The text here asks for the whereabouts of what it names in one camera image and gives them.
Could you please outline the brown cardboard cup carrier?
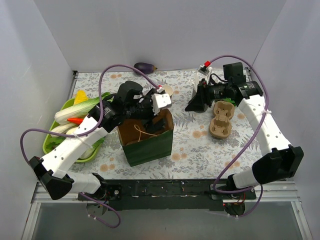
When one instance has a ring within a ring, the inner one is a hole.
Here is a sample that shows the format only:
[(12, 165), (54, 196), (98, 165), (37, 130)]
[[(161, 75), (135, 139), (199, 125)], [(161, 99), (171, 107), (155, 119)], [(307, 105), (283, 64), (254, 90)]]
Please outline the brown cardboard cup carrier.
[(226, 101), (217, 101), (213, 107), (214, 118), (210, 121), (209, 133), (218, 139), (226, 139), (232, 131), (231, 119), (235, 106)]

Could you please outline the dark green paper bag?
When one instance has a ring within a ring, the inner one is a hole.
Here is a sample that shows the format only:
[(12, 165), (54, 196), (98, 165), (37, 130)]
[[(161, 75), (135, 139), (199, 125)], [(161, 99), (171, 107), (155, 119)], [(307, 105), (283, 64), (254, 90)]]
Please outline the dark green paper bag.
[[(117, 127), (119, 140), (126, 160), (131, 167), (171, 155), (173, 145), (174, 123), (171, 112), (162, 110), (152, 123), (162, 121), (164, 126), (154, 133), (147, 132), (141, 120), (127, 119)], [(138, 143), (126, 146), (127, 143)]]

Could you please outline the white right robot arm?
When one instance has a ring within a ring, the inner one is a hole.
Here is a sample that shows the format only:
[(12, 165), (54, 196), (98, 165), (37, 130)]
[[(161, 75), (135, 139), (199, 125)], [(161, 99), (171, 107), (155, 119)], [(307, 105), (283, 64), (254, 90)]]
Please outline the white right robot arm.
[(213, 102), (231, 99), (249, 121), (252, 138), (258, 140), (262, 154), (251, 168), (230, 175), (225, 189), (218, 193), (237, 199), (251, 187), (293, 177), (304, 152), (299, 146), (293, 147), (280, 131), (268, 110), (269, 96), (263, 85), (246, 80), (241, 62), (224, 65), (224, 79), (219, 83), (211, 77), (210, 62), (201, 65), (198, 72), (204, 77), (195, 77), (196, 89), (185, 111), (203, 113)]

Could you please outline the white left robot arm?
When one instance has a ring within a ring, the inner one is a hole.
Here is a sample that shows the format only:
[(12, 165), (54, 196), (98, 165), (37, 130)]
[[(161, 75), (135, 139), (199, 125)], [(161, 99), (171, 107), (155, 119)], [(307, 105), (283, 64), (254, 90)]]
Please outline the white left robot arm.
[(146, 95), (142, 95), (142, 91), (143, 87), (134, 81), (121, 84), (117, 93), (105, 96), (88, 112), (72, 137), (67, 137), (48, 154), (30, 159), (30, 167), (52, 200), (71, 192), (87, 193), (95, 200), (106, 196), (106, 183), (99, 174), (78, 174), (69, 169), (85, 151), (125, 120), (150, 124), (161, 110), (172, 104), (170, 95), (162, 87), (152, 88)]

